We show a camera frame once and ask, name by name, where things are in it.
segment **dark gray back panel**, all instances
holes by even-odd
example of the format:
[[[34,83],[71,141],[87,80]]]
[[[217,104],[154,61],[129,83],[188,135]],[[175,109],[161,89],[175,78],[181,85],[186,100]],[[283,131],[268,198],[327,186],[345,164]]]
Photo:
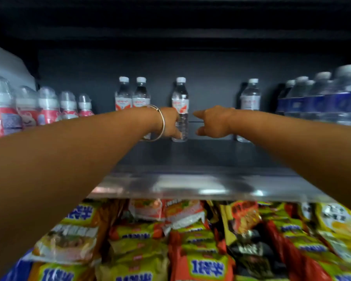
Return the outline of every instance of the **dark gray back panel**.
[[[313,78],[317,72],[346,64],[337,55],[233,51],[41,49],[38,58],[40,85],[57,92],[68,89],[76,95],[85,92],[96,113],[114,110],[119,76],[129,77],[133,89],[136,77],[146,77],[152,103],[157,106],[169,106],[176,77],[186,77],[191,138],[201,125],[191,113],[216,104],[236,107],[237,95],[249,78],[259,79],[261,110],[273,112],[280,83],[298,76]]]

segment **pink-labeled bottle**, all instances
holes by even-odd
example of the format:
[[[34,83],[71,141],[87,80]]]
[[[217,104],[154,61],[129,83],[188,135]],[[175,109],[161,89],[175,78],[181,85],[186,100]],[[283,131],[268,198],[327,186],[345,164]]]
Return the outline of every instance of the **pink-labeled bottle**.
[[[7,79],[0,76],[0,137],[20,132],[22,118],[14,107],[14,96]]]
[[[78,106],[80,109],[79,117],[94,115],[94,113],[92,112],[91,99],[88,96],[88,94],[79,95]]]
[[[72,92],[61,92],[60,107],[62,109],[62,119],[72,119],[78,117],[77,102],[75,101],[75,95]]]
[[[28,86],[16,90],[16,107],[22,117],[23,128],[35,127],[38,124],[39,94]]]
[[[58,98],[54,89],[50,87],[40,88],[39,106],[41,111],[38,116],[38,125],[46,125],[62,119]]]

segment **pink bottle label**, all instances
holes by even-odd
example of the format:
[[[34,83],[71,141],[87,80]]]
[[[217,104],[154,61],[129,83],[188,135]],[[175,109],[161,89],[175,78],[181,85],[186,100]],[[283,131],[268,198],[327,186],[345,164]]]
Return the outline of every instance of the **pink bottle label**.
[[[91,110],[81,110],[79,112],[79,117],[91,116],[91,115],[94,115],[94,113]]]
[[[75,110],[64,110],[62,112],[63,119],[72,119],[77,117],[78,117],[78,113]]]
[[[38,122],[39,112],[36,110],[19,110],[18,114],[22,117],[23,128],[35,127]]]
[[[46,125],[60,121],[61,119],[62,118],[60,111],[43,109],[38,116],[38,124]]]
[[[22,118],[14,108],[0,108],[0,137],[23,129]]]

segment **water bottle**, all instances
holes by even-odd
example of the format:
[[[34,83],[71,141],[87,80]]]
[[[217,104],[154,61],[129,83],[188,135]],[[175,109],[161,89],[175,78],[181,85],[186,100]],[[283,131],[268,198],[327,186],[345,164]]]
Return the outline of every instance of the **water bottle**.
[[[28,86],[16,90],[16,107],[22,117],[23,128],[35,127],[39,115],[39,94]]]
[[[77,102],[75,101],[75,95],[72,92],[61,92],[60,106],[62,108],[62,119],[72,119],[78,117]]]
[[[116,110],[123,110],[132,107],[132,98],[129,87],[129,78],[120,77],[120,87],[115,94]]]
[[[300,118],[304,95],[308,89],[308,77],[301,76],[295,79],[295,86],[286,96],[285,116]]]
[[[137,77],[137,89],[132,96],[132,106],[134,108],[140,108],[142,106],[146,106],[151,104],[151,96],[147,92],[147,88],[145,87],[146,78],[145,77]],[[144,139],[151,139],[151,133],[144,136]]]
[[[42,110],[38,116],[38,125],[50,124],[62,120],[59,101],[54,89],[50,87],[40,88],[39,106]]]
[[[80,94],[79,95],[78,106],[80,109],[80,112],[78,114],[79,117],[94,115],[94,113],[92,112],[91,99],[88,96],[88,94]]]
[[[9,82],[0,76],[0,137],[20,132],[22,128],[22,118],[14,107]]]
[[[189,94],[186,90],[186,78],[178,77],[177,85],[172,94],[172,106],[178,111],[180,119],[176,122],[176,127],[182,133],[181,139],[172,138],[174,142],[185,142],[189,136]]]
[[[259,79],[249,79],[248,85],[240,96],[241,109],[260,110],[261,93],[257,88]],[[238,136],[237,140],[242,143],[249,143],[247,139]]]
[[[301,118],[318,120],[323,106],[323,93],[330,85],[332,73],[320,72],[315,76],[315,83],[304,97]]]
[[[278,95],[276,114],[284,115],[285,103],[286,103],[285,98],[294,85],[295,85],[295,80],[288,80],[286,82],[285,89],[283,89]]]
[[[350,125],[347,119],[351,85],[351,65],[340,66],[335,73],[333,83],[324,91],[324,103],[320,121]]]

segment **shelf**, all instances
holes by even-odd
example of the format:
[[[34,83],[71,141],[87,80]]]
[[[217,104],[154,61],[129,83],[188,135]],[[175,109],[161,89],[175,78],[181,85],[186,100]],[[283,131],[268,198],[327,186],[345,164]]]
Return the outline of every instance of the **shelf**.
[[[140,142],[89,198],[333,202],[253,144]]]

